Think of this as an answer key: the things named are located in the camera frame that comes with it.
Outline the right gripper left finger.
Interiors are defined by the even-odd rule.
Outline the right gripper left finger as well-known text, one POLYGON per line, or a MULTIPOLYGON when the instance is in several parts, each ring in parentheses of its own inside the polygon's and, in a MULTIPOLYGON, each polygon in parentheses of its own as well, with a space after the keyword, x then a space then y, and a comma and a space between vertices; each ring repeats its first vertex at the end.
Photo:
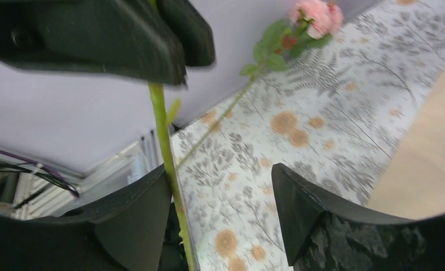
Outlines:
POLYGON ((0 216, 0 270, 157 270, 170 202, 159 166, 60 217, 0 216))

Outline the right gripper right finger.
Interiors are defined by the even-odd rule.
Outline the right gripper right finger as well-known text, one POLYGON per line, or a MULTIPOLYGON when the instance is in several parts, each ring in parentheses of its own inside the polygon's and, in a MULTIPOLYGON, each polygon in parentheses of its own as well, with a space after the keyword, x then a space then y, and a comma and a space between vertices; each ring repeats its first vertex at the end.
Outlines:
POLYGON ((282 163, 271 179, 294 270, 445 270, 445 213, 411 220, 374 211, 282 163))

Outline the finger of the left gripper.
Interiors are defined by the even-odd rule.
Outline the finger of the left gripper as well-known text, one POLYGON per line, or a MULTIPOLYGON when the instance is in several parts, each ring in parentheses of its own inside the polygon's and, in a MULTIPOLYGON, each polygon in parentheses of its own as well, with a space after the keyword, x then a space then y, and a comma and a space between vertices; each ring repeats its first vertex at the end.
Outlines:
POLYGON ((158 12, 180 40, 186 66, 208 67, 215 62, 213 32, 188 0, 158 0, 158 12))
POLYGON ((186 81, 182 44, 147 1, 0 1, 0 62, 167 85, 186 81))

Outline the pale pink fake flower stem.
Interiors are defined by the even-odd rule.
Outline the pale pink fake flower stem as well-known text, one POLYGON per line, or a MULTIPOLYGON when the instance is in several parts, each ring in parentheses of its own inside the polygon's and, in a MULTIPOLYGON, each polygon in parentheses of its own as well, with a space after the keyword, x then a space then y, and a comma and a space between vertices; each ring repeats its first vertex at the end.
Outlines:
POLYGON ((153 106, 153 113, 156 120, 156 132, 159 140, 162 159, 165 170, 169 176, 169 184, 173 193, 174 207, 177 214, 180 232, 184 248, 184 256, 188 270, 194 271, 197 267, 191 250, 191 239, 187 228, 186 214, 183 209, 182 196, 177 180, 177 170, 175 169, 173 150, 170 141, 170 114, 166 111, 163 84, 149 82, 149 93, 153 106))

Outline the peach wrapping paper sheet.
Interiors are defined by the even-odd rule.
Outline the peach wrapping paper sheet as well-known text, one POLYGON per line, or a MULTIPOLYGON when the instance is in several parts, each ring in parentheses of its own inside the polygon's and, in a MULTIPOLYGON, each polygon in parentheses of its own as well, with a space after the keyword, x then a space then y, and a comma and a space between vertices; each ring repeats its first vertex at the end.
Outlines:
POLYGON ((445 70, 437 78, 367 206, 411 219, 445 213, 445 70))

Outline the large pink fake rose stem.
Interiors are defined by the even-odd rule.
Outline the large pink fake rose stem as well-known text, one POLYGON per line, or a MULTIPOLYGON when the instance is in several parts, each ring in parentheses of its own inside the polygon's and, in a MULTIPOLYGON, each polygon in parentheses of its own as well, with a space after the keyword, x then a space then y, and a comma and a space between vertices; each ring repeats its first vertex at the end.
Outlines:
POLYGON ((254 45, 253 62, 240 71, 240 76, 249 78, 246 86, 175 168, 179 169, 195 153, 258 79, 268 72, 286 71, 289 59, 300 56, 306 49, 327 44, 343 22, 344 15, 336 1, 295 1, 288 18, 270 24, 254 45))

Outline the floral patterned table mat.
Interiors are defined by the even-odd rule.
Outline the floral patterned table mat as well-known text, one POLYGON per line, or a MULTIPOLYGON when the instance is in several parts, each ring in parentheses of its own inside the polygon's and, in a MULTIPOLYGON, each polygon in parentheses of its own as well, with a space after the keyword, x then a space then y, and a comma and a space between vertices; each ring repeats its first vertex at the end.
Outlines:
POLYGON ((200 270, 288 270, 271 168, 364 204, 445 68, 445 1, 383 1, 172 138, 200 270))

